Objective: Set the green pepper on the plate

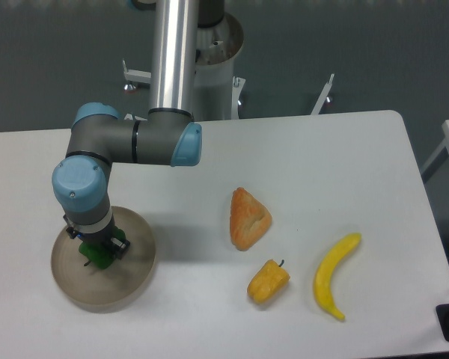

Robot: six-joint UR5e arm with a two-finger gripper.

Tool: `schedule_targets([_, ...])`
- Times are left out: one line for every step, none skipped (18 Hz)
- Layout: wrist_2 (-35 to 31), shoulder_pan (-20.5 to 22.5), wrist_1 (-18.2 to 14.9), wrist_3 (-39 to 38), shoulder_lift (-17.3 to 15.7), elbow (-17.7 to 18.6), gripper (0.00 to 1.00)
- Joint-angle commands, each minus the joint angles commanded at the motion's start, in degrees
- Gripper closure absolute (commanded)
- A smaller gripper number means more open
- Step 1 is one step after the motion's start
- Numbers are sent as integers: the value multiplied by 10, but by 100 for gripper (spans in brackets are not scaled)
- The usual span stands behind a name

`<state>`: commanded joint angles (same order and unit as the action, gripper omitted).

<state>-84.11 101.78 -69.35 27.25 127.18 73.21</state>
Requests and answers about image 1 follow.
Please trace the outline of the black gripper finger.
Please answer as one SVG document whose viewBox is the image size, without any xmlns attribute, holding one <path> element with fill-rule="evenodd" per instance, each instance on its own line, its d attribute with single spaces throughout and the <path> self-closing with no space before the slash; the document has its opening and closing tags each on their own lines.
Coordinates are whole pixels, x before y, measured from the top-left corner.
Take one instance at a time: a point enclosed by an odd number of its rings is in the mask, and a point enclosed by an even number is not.
<svg viewBox="0 0 449 359">
<path fill-rule="evenodd" d="M 76 225 L 67 217 L 66 214 L 63 215 L 63 219 L 66 223 L 65 232 L 70 239 L 75 239 L 79 235 Z"/>
<path fill-rule="evenodd" d="M 110 253 L 112 258 L 121 260 L 129 250 L 130 241 L 111 237 L 103 242 L 103 247 Z"/>
</svg>

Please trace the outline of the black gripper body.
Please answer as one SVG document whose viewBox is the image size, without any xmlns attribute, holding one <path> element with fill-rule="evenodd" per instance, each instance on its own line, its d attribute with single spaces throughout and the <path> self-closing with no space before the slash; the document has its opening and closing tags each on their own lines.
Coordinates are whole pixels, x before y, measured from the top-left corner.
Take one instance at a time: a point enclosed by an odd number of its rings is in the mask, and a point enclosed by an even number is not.
<svg viewBox="0 0 449 359">
<path fill-rule="evenodd" d="M 93 225 L 73 225 L 73 229 L 77 232 L 76 236 L 90 245 L 100 245 L 109 242 L 112 238 L 113 228 L 113 217 L 104 218 Z"/>
</svg>

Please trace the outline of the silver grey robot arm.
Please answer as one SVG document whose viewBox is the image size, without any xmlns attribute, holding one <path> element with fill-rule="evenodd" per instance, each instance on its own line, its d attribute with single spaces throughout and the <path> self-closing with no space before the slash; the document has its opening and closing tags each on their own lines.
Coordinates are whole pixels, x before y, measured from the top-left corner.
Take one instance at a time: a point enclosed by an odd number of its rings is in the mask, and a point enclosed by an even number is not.
<svg viewBox="0 0 449 359">
<path fill-rule="evenodd" d="M 71 127 L 65 158 L 52 173 L 67 234 L 120 259 L 130 243 L 116 234 L 108 195 L 114 163 L 195 166 L 201 126 L 192 114 L 198 29 L 219 24 L 223 1 L 158 1 L 153 35 L 150 110 L 145 120 L 121 120 L 100 102 L 83 105 Z"/>
</svg>

